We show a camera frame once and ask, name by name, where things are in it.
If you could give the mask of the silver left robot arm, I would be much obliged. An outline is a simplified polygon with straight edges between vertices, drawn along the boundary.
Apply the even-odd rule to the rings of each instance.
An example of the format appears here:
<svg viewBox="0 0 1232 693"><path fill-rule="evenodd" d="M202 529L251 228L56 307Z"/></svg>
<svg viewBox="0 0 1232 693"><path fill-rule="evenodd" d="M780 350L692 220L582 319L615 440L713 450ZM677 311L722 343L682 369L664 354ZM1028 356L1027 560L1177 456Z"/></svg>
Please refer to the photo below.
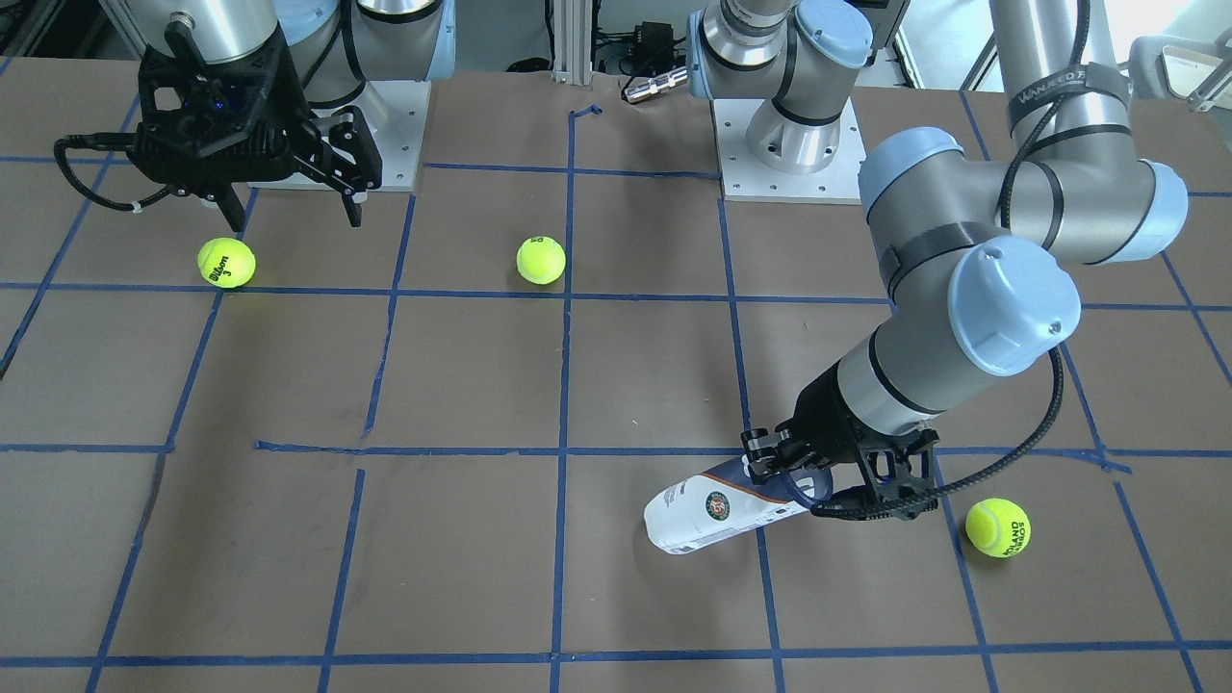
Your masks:
<svg viewBox="0 0 1232 693"><path fill-rule="evenodd" d="M1036 448L1064 400L1060 346L1080 297L1064 264L1158 255L1186 219L1180 176L1137 157L1130 79L1101 1L994 1L1011 162L970 162L934 127L881 141L857 175L896 311L809 382L774 430L665 488L644 509L665 552L692 552L802 513L915 518ZM1003 457L938 483L930 422L994 383L1052 365L1044 420Z"/></svg>

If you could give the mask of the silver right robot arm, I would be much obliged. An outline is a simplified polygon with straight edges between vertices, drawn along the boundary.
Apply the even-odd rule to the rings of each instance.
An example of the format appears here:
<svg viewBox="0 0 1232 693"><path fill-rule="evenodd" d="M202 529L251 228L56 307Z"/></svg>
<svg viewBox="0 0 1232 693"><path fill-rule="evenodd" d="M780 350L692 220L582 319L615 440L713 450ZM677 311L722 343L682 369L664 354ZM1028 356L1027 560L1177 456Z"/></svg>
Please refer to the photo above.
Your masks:
<svg viewBox="0 0 1232 693"><path fill-rule="evenodd" d="M140 174L221 210L241 229L235 185L303 182L361 223L367 194L409 187L416 148L395 88L456 69L453 1L131 1L144 39Z"/></svg>

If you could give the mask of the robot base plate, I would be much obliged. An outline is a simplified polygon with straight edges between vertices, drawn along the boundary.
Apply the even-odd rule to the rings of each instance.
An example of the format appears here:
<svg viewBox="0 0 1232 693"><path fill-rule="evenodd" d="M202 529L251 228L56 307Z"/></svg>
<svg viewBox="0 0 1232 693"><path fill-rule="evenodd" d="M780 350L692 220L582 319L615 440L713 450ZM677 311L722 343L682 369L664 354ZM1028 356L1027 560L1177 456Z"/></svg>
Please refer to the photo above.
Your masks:
<svg viewBox="0 0 1232 693"><path fill-rule="evenodd" d="M430 81L368 81L351 102L381 155L379 194L415 190L432 88Z"/></svg>
<svg viewBox="0 0 1232 693"><path fill-rule="evenodd" d="M788 121L756 97L717 97L712 113L724 199L860 205L866 154L851 101L822 126Z"/></svg>

